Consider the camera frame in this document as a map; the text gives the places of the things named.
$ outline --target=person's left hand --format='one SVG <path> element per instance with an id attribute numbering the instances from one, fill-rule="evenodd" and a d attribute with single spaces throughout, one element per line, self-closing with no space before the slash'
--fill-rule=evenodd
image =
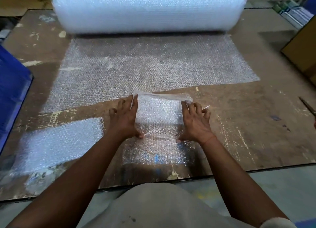
<path id="1" fill-rule="evenodd" d="M 135 119 L 137 112 L 137 95 L 130 95 L 126 100 L 121 99 L 118 102 L 117 109 L 109 109 L 110 125 L 108 133 L 119 137 L 122 141 L 136 136 L 143 138 L 143 134 L 135 128 Z"/>

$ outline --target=concrete floor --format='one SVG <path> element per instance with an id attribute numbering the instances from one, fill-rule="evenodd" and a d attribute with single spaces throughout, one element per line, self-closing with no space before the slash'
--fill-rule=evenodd
<path id="1" fill-rule="evenodd" d="M 299 228 L 316 227 L 316 165 L 261 171 L 250 175 Z M 201 199 L 220 214 L 229 216 L 213 178 L 174 184 Z M 82 227 L 96 217 L 124 191 L 95 194 L 77 227 Z M 2 204 L 0 228 L 4 228 L 29 203 L 30 201 Z M 312 220 L 311 226 L 302 223 L 307 220 Z"/>

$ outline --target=forearm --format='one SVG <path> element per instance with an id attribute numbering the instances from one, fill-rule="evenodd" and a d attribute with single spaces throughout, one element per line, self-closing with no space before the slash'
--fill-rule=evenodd
<path id="1" fill-rule="evenodd" d="M 255 227 L 273 217 L 287 218 L 217 138 L 202 147 L 232 217 Z"/>
<path id="2" fill-rule="evenodd" d="M 76 227 L 121 142 L 106 134 L 8 227 Z"/>

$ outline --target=person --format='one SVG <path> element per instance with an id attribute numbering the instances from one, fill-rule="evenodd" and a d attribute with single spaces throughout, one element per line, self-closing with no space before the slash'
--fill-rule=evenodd
<path id="1" fill-rule="evenodd" d="M 85 225 L 101 227 L 296 227 L 241 168 L 211 131 L 210 111 L 182 102 L 184 133 L 179 142 L 203 148 L 231 217 L 223 217 L 185 190 L 169 183 L 136 186 L 114 200 Z M 143 134 L 135 128 L 137 96 L 110 109 L 106 134 L 27 206 L 7 227 L 76 227 L 116 150 L 127 138 Z"/>

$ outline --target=scissors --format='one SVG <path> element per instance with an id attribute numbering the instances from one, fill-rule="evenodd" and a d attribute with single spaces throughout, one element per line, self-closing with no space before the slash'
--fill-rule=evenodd
<path id="1" fill-rule="evenodd" d="M 306 108 L 311 112 L 311 114 L 315 117 L 314 128 L 316 129 L 316 111 L 303 98 L 301 98 L 300 96 L 298 98 L 306 106 Z"/>

